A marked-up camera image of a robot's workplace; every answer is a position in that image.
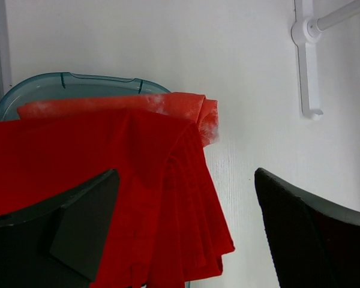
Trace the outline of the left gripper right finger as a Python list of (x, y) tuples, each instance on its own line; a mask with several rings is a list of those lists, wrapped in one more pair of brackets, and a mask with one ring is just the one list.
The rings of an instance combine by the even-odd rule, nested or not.
[(360, 212), (254, 173), (280, 287), (360, 287)]

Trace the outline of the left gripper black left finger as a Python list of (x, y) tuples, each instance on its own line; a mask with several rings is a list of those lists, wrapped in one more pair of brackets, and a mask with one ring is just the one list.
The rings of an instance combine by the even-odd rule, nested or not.
[(108, 170), (0, 216), (0, 287), (89, 287), (97, 277), (119, 188)]

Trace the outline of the red trousers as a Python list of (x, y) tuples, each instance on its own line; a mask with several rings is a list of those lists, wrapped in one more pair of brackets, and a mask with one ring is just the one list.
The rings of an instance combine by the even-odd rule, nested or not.
[(234, 251), (195, 122), (108, 110), (0, 122), (0, 215), (114, 169), (120, 185), (95, 287), (183, 287)]

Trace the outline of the orange white tie-dye trousers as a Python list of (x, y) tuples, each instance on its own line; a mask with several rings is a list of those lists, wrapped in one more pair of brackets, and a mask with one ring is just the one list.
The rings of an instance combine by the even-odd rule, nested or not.
[(218, 101), (187, 92), (39, 100), (18, 107), (17, 114), (22, 119), (57, 118), (107, 109), (141, 109), (190, 119), (198, 126), (203, 146), (219, 137)]

